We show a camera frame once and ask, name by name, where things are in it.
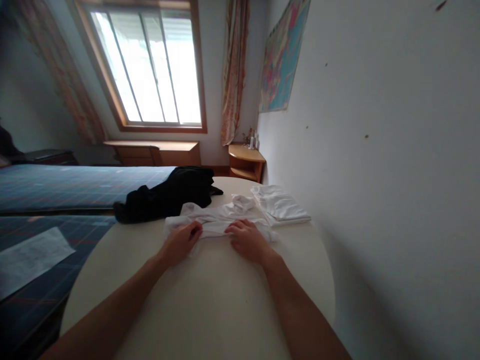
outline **black jacket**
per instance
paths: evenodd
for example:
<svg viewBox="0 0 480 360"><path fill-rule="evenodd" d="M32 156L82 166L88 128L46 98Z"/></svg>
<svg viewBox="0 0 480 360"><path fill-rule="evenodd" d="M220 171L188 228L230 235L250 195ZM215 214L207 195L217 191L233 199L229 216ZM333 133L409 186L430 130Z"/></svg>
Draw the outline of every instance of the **black jacket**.
<svg viewBox="0 0 480 360"><path fill-rule="evenodd" d="M130 192L126 202L113 204L119 223L144 223L178 216L184 203L195 203L205 208L212 202L211 195L224 192L214 186L212 169L180 166L172 171L165 182L149 189L146 185Z"/></svg>

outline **white wall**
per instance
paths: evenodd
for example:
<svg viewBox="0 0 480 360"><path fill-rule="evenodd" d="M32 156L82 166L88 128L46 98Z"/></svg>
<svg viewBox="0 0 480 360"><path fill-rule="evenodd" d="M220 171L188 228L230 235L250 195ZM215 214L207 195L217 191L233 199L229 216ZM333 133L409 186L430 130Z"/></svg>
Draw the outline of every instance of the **white wall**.
<svg viewBox="0 0 480 360"><path fill-rule="evenodd" d="M227 13L227 2L225 0L198 1L208 134L120 132L65 0L48 0L47 2L57 19L71 53L76 59L87 91L110 139L200 141L200 155L203 165L228 165L227 148L220 144L222 67ZM262 38L255 37L255 34L258 32L263 34L266 6L267 3L262 0L251 1L249 26L252 36L249 36L247 43L247 76L241 107L240 136L242 131L247 131L250 125L256 123L255 109L258 101L258 74L262 61L263 41Z"/></svg>
<svg viewBox="0 0 480 360"><path fill-rule="evenodd" d="M44 60L7 22L0 27L0 49L1 124L16 147L23 152L70 149L81 164L104 162L104 150L82 143L77 135Z"/></svg>
<svg viewBox="0 0 480 360"><path fill-rule="evenodd" d="M480 4L440 2L313 0L260 151L419 357L478 359Z"/></svg>
<svg viewBox="0 0 480 360"><path fill-rule="evenodd" d="M268 1L250 0L250 20L246 41L246 74L243 88L240 122L234 141L242 142L242 134L248 134L250 127L257 128L260 80L264 61L266 18Z"/></svg>

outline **patterned curtain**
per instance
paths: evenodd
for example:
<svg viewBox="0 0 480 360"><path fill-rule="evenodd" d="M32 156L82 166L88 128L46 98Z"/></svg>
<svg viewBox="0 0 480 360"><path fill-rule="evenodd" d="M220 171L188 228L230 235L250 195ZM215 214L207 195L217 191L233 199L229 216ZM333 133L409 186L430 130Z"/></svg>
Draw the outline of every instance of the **patterned curtain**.
<svg viewBox="0 0 480 360"><path fill-rule="evenodd" d="M228 0L223 57L221 144L229 145L239 129L245 79L250 0Z"/></svg>
<svg viewBox="0 0 480 360"><path fill-rule="evenodd" d="M15 22L44 58L58 94L76 122L78 135L88 144L105 140L99 116L90 101L67 44L44 0L16 0Z"/></svg>

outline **window bar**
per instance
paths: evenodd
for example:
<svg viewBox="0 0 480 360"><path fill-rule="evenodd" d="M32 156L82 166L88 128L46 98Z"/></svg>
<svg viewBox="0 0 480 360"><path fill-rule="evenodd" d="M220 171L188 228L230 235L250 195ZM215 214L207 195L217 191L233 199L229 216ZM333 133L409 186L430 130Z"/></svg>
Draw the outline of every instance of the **window bar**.
<svg viewBox="0 0 480 360"><path fill-rule="evenodd" d="M144 119L142 118L142 114L140 113L137 97L135 96L134 88L132 86L132 82L130 81L129 72L127 71L127 65L125 65L124 56L122 54L122 49L120 48L119 39L117 38L117 33L115 32L115 29L114 29L114 23L112 22L112 17L110 16L109 12L106 13L106 16L108 18L108 23L110 24L110 27L111 27L111 32L113 33L113 37L115 38L116 47L118 48L118 53L120 54L121 63L123 64L123 69L125 70L125 75L126 75L126 79L128 80L128 85L130 85L131 95L133 96L133 100L135 101L136 109L138 111L138 116L140 117L140 120L143 123Z"/></svg>
<svg viewBox="0 0 480 360"><path fill-rule="evenodd" d="M160 14L159 14L158 18L160 19L160 30L161 30L161 36L163 38L163 46L165 47L166 64L168 66L168 74L170 75L170 83L171 83L171 92L173 94L173 102L175 103L176 120L180 124L179 109L177 107L177 97L175 96L175 89L174 89L174 80L172 79L172 70L170 69L169 52L167 51L167 40L166 40L166 37L165 37L164 22L162 21L162 11L160 11Z"/></svg>
<svg viewBox="0 0 480 360"><path fill-rule="evenodd" d="M138 16L140 17L140 24L141 24L141 30L143 31L143 37L145 37L146 50L148 52L148 58L150 59L151 72L153 74L153 78L155 79L156 94L158 95L158 101L160 102L161 115L163 116L163 122L166 123L167 120L165 119L164 106L162 105L162 99L160 98L159 79L157 77L157 72L155 71L155 63L154 63L154 57L152 56L152 49L150 48L149 35L147 34L147 29L145 28L143 15L139 12Z"/></svg>

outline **bed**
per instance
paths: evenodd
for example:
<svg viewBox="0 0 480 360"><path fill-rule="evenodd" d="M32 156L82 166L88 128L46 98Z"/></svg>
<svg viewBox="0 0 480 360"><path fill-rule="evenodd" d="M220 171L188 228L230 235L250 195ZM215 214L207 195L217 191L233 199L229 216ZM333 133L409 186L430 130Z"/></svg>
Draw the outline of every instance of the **bed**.
<svg viewBox="0 0 480 360"><path fill-rule="evenodd" d="M112 209L142 185L164 182L174 166L21 164L0 169L0 214Z"/></svg>
<svg viewBox="0 0 480 360"><path fill-rule="evenodd" d="M113 216L0 217L0 251L53 227L58 227L76 250L0 302L0 354L36 358L55 341L62 319L58 309L65 305L90 252L115 222Z"/></svg>

